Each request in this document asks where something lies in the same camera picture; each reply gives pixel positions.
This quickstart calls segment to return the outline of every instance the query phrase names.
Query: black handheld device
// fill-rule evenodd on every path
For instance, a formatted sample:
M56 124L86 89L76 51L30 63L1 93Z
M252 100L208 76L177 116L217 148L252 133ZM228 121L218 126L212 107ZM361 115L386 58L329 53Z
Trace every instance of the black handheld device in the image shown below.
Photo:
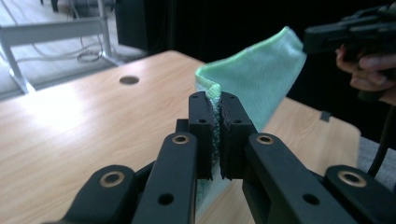
M346 61L358 61L362 55L396 53L396 3L357 11L339 22L308 27L304 32L307 54L346 48ZM395 69L382 71L388 78L396 78ZM360 91L364 101L377 101L382 91Z

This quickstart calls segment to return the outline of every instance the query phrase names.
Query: green microfiber towel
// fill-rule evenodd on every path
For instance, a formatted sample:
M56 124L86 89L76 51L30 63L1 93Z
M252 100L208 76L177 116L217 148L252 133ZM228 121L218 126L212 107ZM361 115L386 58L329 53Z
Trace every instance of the green microfiber towel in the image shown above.
M236 95L256 129L261 131L300 74L306 59L302 50L303 43L289 27L285 27L278 34L230 58L198 68L195 73L196 88L205 91L211 100L217 121L221 92ZM214 180L198 181L198 217L230 182L221 180L219 174L219 130L216 128L213 138Z

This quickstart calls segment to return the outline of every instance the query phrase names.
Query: black wall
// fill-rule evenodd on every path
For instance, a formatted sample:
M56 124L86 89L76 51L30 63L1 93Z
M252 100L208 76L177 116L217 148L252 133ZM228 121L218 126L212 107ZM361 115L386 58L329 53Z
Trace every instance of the black wall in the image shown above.
M161 22L166 20L166 27L162 26L162 28L165 28L166 32L173 32L171 39L173 45L163 45L160 51L172 48L208 63L229 57L262 41L279 32L284 26L289 26L304 41L304 30L309 26L333 23L359 9L384 5L388 1L166 0L161 2L166 3L167 7L157 3L160 8L168 12L171 8L175 13L161 17ZM125 19L123 23L122 27L118 27L119 32L131 29L135 21ZM168 37L169 35L163 35L161 39L169 43ZM389 106L358 100L356 97L358 91L349 87L350 75L340 71L334 61L334 52L308 55L302 73L288 94L289 98L318 110L329 111L333 116L358 127L363 136L379 142ZM393 147L396 147L395 142L396 138L393 140Z

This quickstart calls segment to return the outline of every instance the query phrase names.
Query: wooden table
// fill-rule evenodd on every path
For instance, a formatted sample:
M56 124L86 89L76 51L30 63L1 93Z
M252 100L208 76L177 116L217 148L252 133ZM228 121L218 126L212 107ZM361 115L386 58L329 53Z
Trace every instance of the wooden table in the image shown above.
M168 51L1 103L0 223L58 220L95 171L110 164L138 170L154 161L176 120L188 116L202 64ZM125 76L139 81L121 84ZM356 165L360 132L319 116L285 99L264 131L319 174L333 164ZM252 222L240 181L212 206L198 222Z

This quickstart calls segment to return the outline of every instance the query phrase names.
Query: human hand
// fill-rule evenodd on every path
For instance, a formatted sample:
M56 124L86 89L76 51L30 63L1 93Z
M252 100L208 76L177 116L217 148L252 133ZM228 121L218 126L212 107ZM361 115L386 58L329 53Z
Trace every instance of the human hand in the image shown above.
M336 51L337 66L351 74L350 85L361 91L383 91L379 99L396 105L396 80L388 79L382 70L396 68L396 54L370 54L363 56L358 63L345 62L346 49L342 46Z

